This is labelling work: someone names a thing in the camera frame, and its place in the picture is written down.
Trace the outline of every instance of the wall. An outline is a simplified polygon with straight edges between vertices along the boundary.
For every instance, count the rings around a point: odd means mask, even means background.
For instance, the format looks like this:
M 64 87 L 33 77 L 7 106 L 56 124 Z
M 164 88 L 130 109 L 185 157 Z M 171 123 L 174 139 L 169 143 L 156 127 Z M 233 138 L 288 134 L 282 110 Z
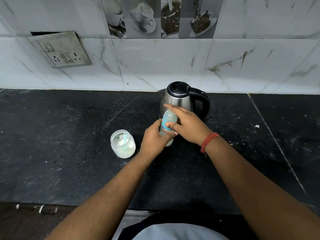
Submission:
M 195 38 L 183 2 L 178 34 L 134 32 L 123 7 L 117 38 L 106 0 L 0 0 L 0 87 L 156 91 L 180 80 L 207 92 L 320 94 L 320 0 L 223 0 L 220 12 L 214 0 L 218 21 Z M 42 31 L 77 32 L 93 65 L 51 68 L 28 40 Z

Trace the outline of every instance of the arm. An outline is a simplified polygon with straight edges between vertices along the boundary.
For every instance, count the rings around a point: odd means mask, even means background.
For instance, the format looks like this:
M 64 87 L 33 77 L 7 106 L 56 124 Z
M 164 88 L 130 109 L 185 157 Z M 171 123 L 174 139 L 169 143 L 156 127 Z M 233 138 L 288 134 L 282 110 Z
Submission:
M 71 212 L 49 239 L 111 239 L 153 159 L 175 134 L 160 136 L 157 120 L 144 134 L 139 153 L 101 190 Z
M 192 112 L 166 104 L 181 125 L 166 123 L 202 145 L 212 131 Z M 205 148 L 242 215 L 259 239 L 320 239 L 320 218 L 246 161 L 222 137 Z

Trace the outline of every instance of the power socket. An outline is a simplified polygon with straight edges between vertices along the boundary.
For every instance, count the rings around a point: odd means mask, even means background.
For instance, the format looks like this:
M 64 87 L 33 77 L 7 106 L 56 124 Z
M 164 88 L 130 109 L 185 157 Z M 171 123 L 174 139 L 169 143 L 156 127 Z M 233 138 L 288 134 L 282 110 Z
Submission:
M 29 38 L 54 68 L 91 65 L 75 32 L 63 32 Z

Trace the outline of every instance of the kettle spout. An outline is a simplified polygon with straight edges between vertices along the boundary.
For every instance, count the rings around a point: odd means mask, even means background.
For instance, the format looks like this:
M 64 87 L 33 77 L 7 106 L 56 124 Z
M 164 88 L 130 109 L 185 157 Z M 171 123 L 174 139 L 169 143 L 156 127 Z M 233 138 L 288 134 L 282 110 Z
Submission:
M 165 91 L 166 91 L 166 88 L 159 90 L 158 93 L 164 97 L 165 96 Z

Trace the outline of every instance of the black granite countertop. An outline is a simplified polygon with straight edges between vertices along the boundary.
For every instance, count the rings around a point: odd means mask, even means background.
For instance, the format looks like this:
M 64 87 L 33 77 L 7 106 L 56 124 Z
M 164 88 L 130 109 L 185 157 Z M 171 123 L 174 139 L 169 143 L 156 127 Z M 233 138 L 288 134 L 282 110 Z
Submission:
M 277 185 L 320 208 L 319 96 L 209 96 L 204 122 Z M 114 154 L 111 134 L 128 130 L 137 153 L 160 101 L 154 92 L 3 90 L 0 201 L 80 204 L 130 160 Z M 129 208 L 240 213 L 210 159 L 180 136 L 147 169 Z

